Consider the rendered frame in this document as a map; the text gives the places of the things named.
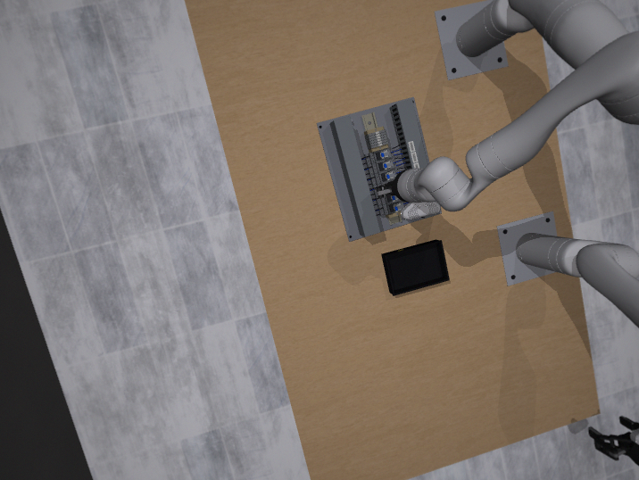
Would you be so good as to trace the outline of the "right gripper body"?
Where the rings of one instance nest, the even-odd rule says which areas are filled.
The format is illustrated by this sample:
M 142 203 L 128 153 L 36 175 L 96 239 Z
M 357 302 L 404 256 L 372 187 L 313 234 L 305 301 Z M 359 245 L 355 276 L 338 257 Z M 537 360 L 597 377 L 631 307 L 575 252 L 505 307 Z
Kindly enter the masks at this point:
M 390 189 L 390 188 L 392 189 L 392 193 L 389 193 L 389 194 L 395 194 L 395 195 L 397 196 L 397 198 L 399 198 L 401 201 L 403 201 L 403 202 L 407 202 L 407 201 L 405 201 L 405 200 L 403 200 L 403 199 L 402 199 L 402 197 L 399 195 L 399 193 L 398 193 L 398 189 L 397 189 L 398 179 L 399 179 L 399 177 L 400 177 L 400 176 L 404 173 L 404 171 L 406 171 L 406 170 L 401 171 L 401 172 L 400 172 L 400 173 L 399 173 L 399 174 L 395 177 L 395 179 L 394 179 L 394 183 L 393 183 L 392 185 L 390 185 L 387 189 Z M 408 203 L 408 202 L 407 202 L 407 203 Z

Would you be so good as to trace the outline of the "grey relay panel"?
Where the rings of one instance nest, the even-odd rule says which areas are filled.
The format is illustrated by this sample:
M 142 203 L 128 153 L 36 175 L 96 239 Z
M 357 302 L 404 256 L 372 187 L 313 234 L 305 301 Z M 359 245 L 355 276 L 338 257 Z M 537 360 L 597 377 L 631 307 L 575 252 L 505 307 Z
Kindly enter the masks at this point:
M 317 126 L 349 242 L 442 213 L 403 219 L 390 212 L 386 196 L 378 199 L 376 188 L 394 180 L 383 182 L 382 173 L 397 176 L 430 163 L 414 97 Z M 378 161 L 376 153 L 389 148 L 392 157 Z M 394 168 L 380 171 L 378 164 L 389 160 Z

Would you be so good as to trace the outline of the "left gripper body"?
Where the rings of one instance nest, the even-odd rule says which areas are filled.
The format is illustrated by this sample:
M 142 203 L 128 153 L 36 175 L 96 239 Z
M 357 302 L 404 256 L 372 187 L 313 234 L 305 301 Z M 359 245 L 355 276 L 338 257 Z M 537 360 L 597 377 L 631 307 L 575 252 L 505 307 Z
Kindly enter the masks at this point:
M 627 432 L 625 434 L 620 434 L 619 436 L 629 436 L 630 437 L 631 433 Z M 634 442 L 627 443 L 627 442 L 618 441 L 618 446 L 619 446 L 619 448 L 621 450 L 626 451 L 626 453 L 624 453 L 624 455 L 627 455 L 628 457 L 630 457 L 632 459 L 632 461 L 636 465 L 639 466 L 639 445 L 637 445 Z

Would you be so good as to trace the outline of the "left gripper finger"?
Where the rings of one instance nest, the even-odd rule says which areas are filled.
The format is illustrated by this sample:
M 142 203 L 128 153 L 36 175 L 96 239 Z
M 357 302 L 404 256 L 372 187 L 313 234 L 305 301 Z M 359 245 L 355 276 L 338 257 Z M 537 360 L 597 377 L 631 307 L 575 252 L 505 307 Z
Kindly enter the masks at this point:
M 625 417 L 621 416 L 621 417 L 619 417 L 619 421 L 620 421 L 621 425 L 627 427 L 631 431 L 634 431 L 634 428 L 635 428 L 635 430 L 639 428 L 639 423 L 638 422 L 634 422 L 634 421 L 632 421 L 629 418 L 625 418 Z
M 608 457 L 619 460 L 618 456 L 626 453 L 626 451 L 621 450 L 617 445 L 615 445 L 614 440 L 631 443 L 629 436 L 619 436 L 619 435 L 604 435 L 592 428 L 588 427 L 589 435 L 594 439 L 595 449 L 607 455 Z M 604 442 L 604 440 L 610 441 L 610 443 Z

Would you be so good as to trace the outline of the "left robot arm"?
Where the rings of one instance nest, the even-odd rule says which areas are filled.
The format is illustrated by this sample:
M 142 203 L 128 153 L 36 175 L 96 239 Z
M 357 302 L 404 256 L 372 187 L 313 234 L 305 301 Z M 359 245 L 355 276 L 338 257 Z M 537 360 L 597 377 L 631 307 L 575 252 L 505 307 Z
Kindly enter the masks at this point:
M 527 233 L 518 240 L 516 254 L 527 265 L 582 277 L 639 328 L 639 255 L 633 248 Z

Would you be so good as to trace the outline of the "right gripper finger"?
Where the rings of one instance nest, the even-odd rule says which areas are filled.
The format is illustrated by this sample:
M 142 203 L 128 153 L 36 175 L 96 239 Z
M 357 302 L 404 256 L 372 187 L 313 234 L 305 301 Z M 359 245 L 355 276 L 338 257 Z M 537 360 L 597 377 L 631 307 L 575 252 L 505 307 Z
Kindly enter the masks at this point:
M 387 184 L 384 184 L 382 186 L 379 186 L 377 189 L 377 193 L 378 193 L 378 199 L 382 199 L 383 197 L 386 196 L 386 194 L 392 193 L 392 189 L 387 189 L 390 185 L 392 185 L 394 183 L 394 181 L 390 181 Z

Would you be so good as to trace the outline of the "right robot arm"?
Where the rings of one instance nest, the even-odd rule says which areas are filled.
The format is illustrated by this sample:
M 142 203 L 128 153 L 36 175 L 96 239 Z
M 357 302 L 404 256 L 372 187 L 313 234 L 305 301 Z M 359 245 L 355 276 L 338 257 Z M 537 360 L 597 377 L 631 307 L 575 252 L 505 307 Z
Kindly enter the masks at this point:
M 441 206 L 464 209 L 495 180 L 531 161 L 562 120 L 595 99 L 615 119 L 639 125 L 639 31 L 629 33 L 599 0 L 493 0 L 461 25 L 456 44 L 464 55 L 477 57 L 531 29 L 575 70 L 468 150 L 472 178 L 444 156 L 425 169 L 404 171 L 397 183 L 399 195 L 409 202 L 403 219 L 437 214 Z

